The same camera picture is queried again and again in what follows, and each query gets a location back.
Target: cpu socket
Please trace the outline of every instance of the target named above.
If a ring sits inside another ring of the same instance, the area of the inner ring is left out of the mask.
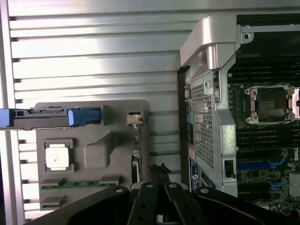
[[[246,122],[254,125],[276,125],[300,119],[299,88],[289,84],[254,86],[245,90],[250,96],[251,116]]]

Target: black plastic bracket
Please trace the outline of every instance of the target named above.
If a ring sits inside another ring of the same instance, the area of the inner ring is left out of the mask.
[[[133,204],[127,225],[153,225],[157,219],[159,185],[146,182],[141,185]]]
[[[183,225],[208,225],[208,220],[193,198],[189,198],[182,186],[177,183],[165,185],[169,201],[176,209]]]

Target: green circuit board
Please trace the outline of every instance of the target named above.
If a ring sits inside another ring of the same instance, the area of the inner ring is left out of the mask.
[[[295,159],[298,151],[299,148],[256,149],[238,155],[238,165],[273,164],[265,169],[239,170],[239,196],[274,211],[299,209],[300,197],[290,195],[290,185],[293,184],[289,177],[290,174],[298,176],[300,172],[300,162]]]
[[[63,188],[101,188],[115,186],[115,183],[100,183],[99,181],[64,181],[56,186],[42,186],[41,189],[63,189]]]
[[[292,95],[284,88],[300,87],[298,65],[240,60],[228,76],[238,196],[274,212],[300,210],[300,120],[289,120]]]

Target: blue ram slot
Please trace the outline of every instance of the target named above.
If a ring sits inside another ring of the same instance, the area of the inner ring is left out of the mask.
[[[270,163],[241,163],[236,165],[237,170],[253,170],[271,168]]]

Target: silver metal frame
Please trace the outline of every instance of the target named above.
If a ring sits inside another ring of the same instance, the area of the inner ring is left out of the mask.
[[[235,52],[240,42],[240,26],[235,15],[209,16],[199,21],[180,50],[181,66],[190,66],[191,88],[205,84],[208,76],[211,81],[213,72],[218,71],[219,89],[203,90],[204,95],[211,96],[213,166],[199,156],[196,156],[196,161],[217,189],[233,196],[237,196],[236,178],[225,176],[226,160],[233,160],[236,174],[235,123],[228,105],[227,74],[235,63]]]
[[[7,0],[0,1],[0,9],[2,30],[1,47],[3,49],[0,53],[0,77],[2,86],[2,101],[0,102],[0,106],[4,108],[15,108],[15,90]],[[1,131],[0,139],[6,224],[23,224],[25,222],[25,215],[17,131]]]

